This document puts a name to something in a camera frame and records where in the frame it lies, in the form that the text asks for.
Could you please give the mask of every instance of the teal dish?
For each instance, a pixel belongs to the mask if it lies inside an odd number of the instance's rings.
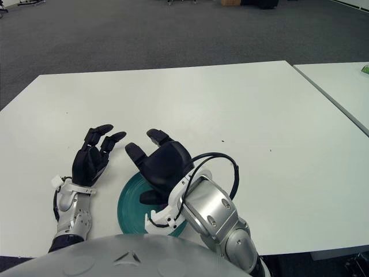
[[[151,210],[156,212],[163,208],[160,205],[145,205],[140,203],[140,195],[152,190],[149,183],[140,173],[135,174],[123,188],[118,200],[116,214],[119,227],[124,234],[147,234],[145,230],[145,214],[150,216]],[[186,221],[177,227],[170,235],[178,237],[186,227]]]

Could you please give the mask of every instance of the black cable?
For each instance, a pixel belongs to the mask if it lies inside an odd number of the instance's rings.
[[[237,190],[238,190],[238,184],[239,184],[239,170],[238,170],[238,165],[235,162],[235,160],[233,160],[233,158],[231,158],[230,156],[223,154],[223,153],[218,153],[218,152],[210,152],[210,153],[204,153],[201,155],[198,155],[194,158],[192,158],[184,167],[186,167],[188,164],[191,164],[199,159],[205,158],[205,157],[211,157],[211,156],[217,156],[217,158],[226,158],[228,159],[234,167],[235,170],[235,180],[233,182],[233,186],[232,186],[232,190],[231,193],[229,194],[229,197],[231,198],[231,200],[233,200],[233,198],[235,198]]]
[[[177,220],[177,218],[179,217],[180,213],[182,212],[183,205],[185,203],[185,199],[186,199],[186,196],[187,196],[187,192],[189,191],[189,188],[190,188],[190,185],[192,183],[192,180],[193,180],[194,176],[196,175],[197,171],[201,168],[201,166],[204,165],[204,163],[208,162],[211,159],[215,159],[215,158],[226,158],[226,159],[228,159],[228,160],[230,160],[232,162],[232,164],[234,166],[234,170],[235,170],[235,180],[234,180],[234,183],[233,183],[233,186],[232,186],[232,190],[231,190],[231,194],[229,195],[229,197],[231,198],[231,200],[235,197],[236,192],[237,192],[237,189],[238,189],[238,184],[239,184],[239,170],[238,170],[238,165],[236,164],[235,160],[233,160],[230,156],[228,156],[226,154],[212,152],[212,153],[205,153],[205,154],[198,155],[198,156],[192,158],[191,159],[191,162],[196,161],[198,159],[202,159],[202,158],[207,157],[207,156],[210,156],[210,157],[207,158],[206,160],[204,160],[203,162],[201,162],[196,167],[196,169],[194,170],[194,172],[192,173],[192,175],[190,177],[190,180],[189,180],[189,183],[187,184],[187,188],[186,188],[186,190],[185,190],[185,192],[183,194],[182,203],[180,204],[180,208],[179,208],[178,214],[175,217],[175,220]]]

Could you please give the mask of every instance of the floor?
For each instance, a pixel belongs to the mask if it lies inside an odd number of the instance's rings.
[[[368,27],[369,13],[329,0],[280,0],[275,10],[222,7],[216,0],[172,6],[165,0],[47,0],[14,7],[0,19],[0,110],[40,74],[368,61]],[[346,257],[273,259],[280,276],[347,276]],[[23,261],[1,257],[0,271]]]

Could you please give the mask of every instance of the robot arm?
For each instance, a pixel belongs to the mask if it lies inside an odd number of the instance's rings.
[[[162,137],[169,138],[160,130],[150,130],[148,132],[150,137],[149,133],[161,134]],[[171,138],[170,141],[166,140],[158,144],[159,149],[148,157],[135,144],[128,144],[126,147],[128,155],[156,193],[170,191],[166,208],[160,212],[151,211],[150,218],[146,214],[146,231],[151,234],[170,234],[184,220],[187,220],[210,250],[253,277],[270,276],[268,268],[259,258],[251,240],[250,229],[246,221],[238,216],[231,197],[212,181],[211,172],[201,167],[212,158],[224,157],[231,160],[235,167],[235,183],[231,192],[234,196],[239,178],[238,166],[233,159],[224,154],[209,153],[193,159],[190,159],[188,154],[181,160],[180,157],[183,155],[175,152],[188,152],[181,144],[175,149],[176,151],[168,151],[170,144],[173,143],[179,144]],[[193,162],[205,157],[210,158],[192,170]],[[177,169],[170,167],[174,163],[178,166]],[[168,167],[171,171],[161,170],[163,167]]]
[[[58,227],[49,252],[86,240],[91,228],[89,203],[91,195],[96,193],[92,186],[108,165],[109,153],[115,143],[126,135],[125,132],[119,132],[105,137],[98,150],[96,144],[101,136],[112,128],[109,124],[90,128],[74,159],[72,177],[61,178],[57,175],[52,179],[55,188],[54,214]]]
[[[253,277],[270,276],[251,240],[248,224],[238,216],[229,195],[209,177],[202,175],[191,185],[182,215],[210,250]]]

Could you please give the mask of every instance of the silver forearm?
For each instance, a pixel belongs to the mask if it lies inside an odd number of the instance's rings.
[[[94,192],[90,187],[78,186],[70,179],[65,180],[57,194],[59,220],[55,238],[67,234],[86,240],[91,228],[90,196]]]
[[[246,221],[238,217],[229,195],[211,179],[202,176],[193,183],[182,215],[209,249],[248,274],[258,271],[258,276],[269,276],[268,269],[261,265]]]

